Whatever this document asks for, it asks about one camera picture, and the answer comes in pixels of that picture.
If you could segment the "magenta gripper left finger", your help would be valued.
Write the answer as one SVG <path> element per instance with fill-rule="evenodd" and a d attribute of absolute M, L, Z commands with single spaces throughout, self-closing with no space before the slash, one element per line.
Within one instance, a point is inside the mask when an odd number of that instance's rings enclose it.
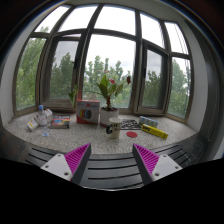
<path fill-rule="evenodd" d="M 90 155 L 91 144 L 87 143 L 65 155 L 56 154 L 42 166 L 42 169 L 79 185 Z"/>

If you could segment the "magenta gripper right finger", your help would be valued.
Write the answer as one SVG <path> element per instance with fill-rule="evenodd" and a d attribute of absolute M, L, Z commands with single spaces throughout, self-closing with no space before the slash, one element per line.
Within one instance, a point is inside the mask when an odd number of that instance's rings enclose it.
<path fill-rule="evenodd" d="M 158 155 L 137 144 L 133 145 L 132 153 L 145 185 L 182 169 L 182 167 L 167 154 Z"/>

